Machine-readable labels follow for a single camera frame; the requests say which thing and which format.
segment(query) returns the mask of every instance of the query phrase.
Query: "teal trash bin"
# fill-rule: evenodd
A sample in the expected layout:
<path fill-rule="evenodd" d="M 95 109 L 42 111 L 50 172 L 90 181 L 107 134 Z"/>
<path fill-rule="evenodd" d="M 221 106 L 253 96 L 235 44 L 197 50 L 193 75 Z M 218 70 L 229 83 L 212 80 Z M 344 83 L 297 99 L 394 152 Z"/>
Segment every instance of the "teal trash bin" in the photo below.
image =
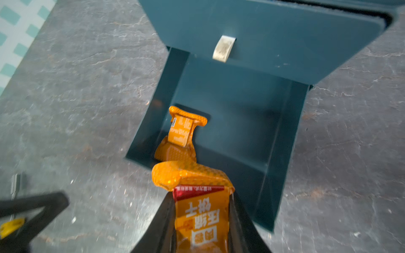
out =
<path fill-rule="evenodd" d="M 272 231 L 310 87 L 382 34 L 404 1 L 140 2 L 169 56 L 126 157 L 159 162 L 172 105 L 207 117 L 197 162 L 224 171 Z M 226 63 L 212 59 L 222 35 L 236 38 Z"/>

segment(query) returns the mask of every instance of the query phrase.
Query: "orange packaging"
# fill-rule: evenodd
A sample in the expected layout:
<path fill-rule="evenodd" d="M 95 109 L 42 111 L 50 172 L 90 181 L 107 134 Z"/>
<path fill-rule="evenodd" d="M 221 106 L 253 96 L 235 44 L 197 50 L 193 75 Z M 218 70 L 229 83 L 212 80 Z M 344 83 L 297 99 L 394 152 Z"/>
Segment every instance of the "orange packaging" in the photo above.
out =
<path fill-rule="evenodd" d="M 159 161 L 192 161 L 196 162 L 196 150 L 193 145 L 193 133 L 197 126 L 205 126 L 207 119 L 203 116 L 188 113 L 175 106 L 169 107 L 172 116 L 169 134 L 163 138 L 155 151 Z"/>
<path fill-rule="evenodd" d="M 229 189 L 221 185 L 179 185 L 176 203 L 176 253 L 227 253 Z"/>
<path fill-rule="evenodd" d="M 173 191 L 177 253 L 227 253 L 229 195 L 223 171 L 193 161 L 168 161 L 152 169 L 156 186 Z"/>
<path fill-rule="evenodd" d="M 168 141 L 185 147 L 187 145 L 192 124 L 192 119 L 176 115 L 173 119 L 172 126 L 170 127 Z"/>

